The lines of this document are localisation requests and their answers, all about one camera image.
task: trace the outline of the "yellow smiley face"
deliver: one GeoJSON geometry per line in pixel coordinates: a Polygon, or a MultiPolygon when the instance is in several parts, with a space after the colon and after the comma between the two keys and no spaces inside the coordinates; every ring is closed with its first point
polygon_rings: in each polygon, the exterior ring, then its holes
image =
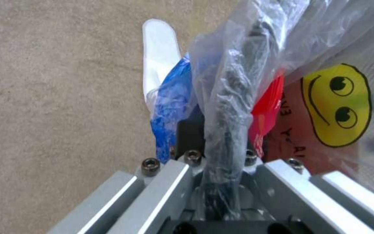
{"type": "Polygon", "coordinates": [[[371,118],[368,80],[357,68],[340,64],[301,79],[305,106],[318,139],[330,147],[355,142],[371,118]]]}

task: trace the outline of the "smiley face bag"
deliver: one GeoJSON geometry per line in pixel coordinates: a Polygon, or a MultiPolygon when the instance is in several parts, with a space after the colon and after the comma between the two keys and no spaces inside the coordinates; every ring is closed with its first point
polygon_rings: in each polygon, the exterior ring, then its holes
{"type": "Polygon", "coordinates": [[[286,81],[267,160],[297,158],[312,174],[340,170],[374,191],[374,28],[286,81]]]}

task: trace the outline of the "blue plastic bag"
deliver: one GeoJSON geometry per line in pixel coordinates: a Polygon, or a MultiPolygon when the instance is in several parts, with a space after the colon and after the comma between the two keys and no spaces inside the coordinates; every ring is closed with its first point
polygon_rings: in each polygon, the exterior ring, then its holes
{"type": "Polygon", "coordinates": [[[184,119],[192,95],[192,75],[188,55],[184,56],[158,88],[151,129],[156,137],[156,155],[166,163],[169,149],[175,145],[177,123],[184,119]]]}

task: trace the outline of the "cartoon eye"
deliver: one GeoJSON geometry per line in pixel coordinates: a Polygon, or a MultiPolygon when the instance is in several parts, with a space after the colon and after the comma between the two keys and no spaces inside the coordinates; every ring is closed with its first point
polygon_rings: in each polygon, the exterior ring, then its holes
{"type": "Polygon", "coordinates": [[[330,89],[339,96],[347,96],[353,92],[355,85],[353,81],[345,76],[336,76],[330,81],[330,89]]]}
{"type": "Polygon", "coordinates": [[[349,129],[356,125],[357,114],[351,108],[341,107],[337,109],[335,119],[339,126],[349,129]]]}

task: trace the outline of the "hex socket screw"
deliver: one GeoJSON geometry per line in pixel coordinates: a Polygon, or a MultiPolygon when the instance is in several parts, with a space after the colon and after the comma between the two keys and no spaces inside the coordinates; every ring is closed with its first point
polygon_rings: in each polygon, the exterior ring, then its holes
{"type": "Polygon", "coordinates": [[[160,170],[160,161],[156,158],[147,158],[142,161],[141,171],[144,176],[155,176],[160,170]]]}
{"type": "Polygon", "coordinates": [[[300,160],[289,158],[286,161],[294,170],[296,170],[298,173],[302,174],[304,170],[304,163],[302,163],[300,160]]]}
{"type": "Polygon", "coordinates": [[[252,166],[256,163],[256,159],[258,156],[256,155],[255,151],[251,149],[246,150],[246,158],[245,158],[245,166],[252,166]]]}
{"type": "Polygon", "coordinates": [[[184,161],[192,167],[200,166],[202,154],[197,150],[187,150],[184,152],[184,161]]]}

